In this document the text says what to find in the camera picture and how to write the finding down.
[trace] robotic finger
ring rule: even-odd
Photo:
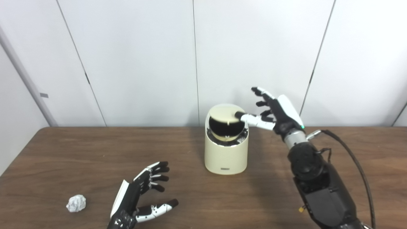
[[[235,117],[243,122],[247,122],[251,126],[256,126],[266,130],[273,130],[276,123],[273,122],[273,118],[269,118],[262,115],[252,115],[243,112],[236,112]]]
[[[137,222],[144,222],[152,220],[166,212],[169,212],[171,209],[178,205],[177,199],[172,199],[163,204],[143,206],[137,208],[136,220]]]

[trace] robotic fingertip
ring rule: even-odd
[[[242,116],[245,115],[245,114],[246,114],[246,113],[243,113],[243,112],[238,111],[238,112],[236,112],[236,113],[234,114],[234,116],[235,116],[236,118],[238,118],[238,119],[241,119]]]
[[[179,202],[177,199],[172,199],[170,201],[167,202],[168,205],[170,205],[172,208],[178,206]]]

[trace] robotic hand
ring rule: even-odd
[[[168,181],[167,176],[161,172],[168,172],[168,162],[161,161],[147,166],[138,174],[132,183],[123,180],[117,193],[110,214],[110,222],[107,229],[132,229],[138,222],[154,219],[178,205],[177,199],[166,203],[136,207],[139,197],[150,189],[164,192],[164,187],[154,181]]]
[[[368,229],[357,218],[355,203],[336,169],[322,157],[324,149],[317,150],[309,142],[317,134],[328,131],[318,130],[306,136],[300,116],[285,95],[276,99],[262,88],[253,87],[252,91],[264,99],[256,105],[269,109],[259,116],[237,112],[235,117],[281,136],[289,149],[294,183],[311,219],[321,229]]]
[[[247,122],[251,126],[274,130],[274,132],[281,135],[283,139],[288,131],[293,128],[298,130],[304,128],[300,116],[287,96],[281,95],[276,99],[266,90],[259,87],[253,87],[252,91],[264,99],[264,101],[257,102],[256,105],[259,107],[268,106],[269,109],[258,116],[237,112],[235,116],[241,121]]]

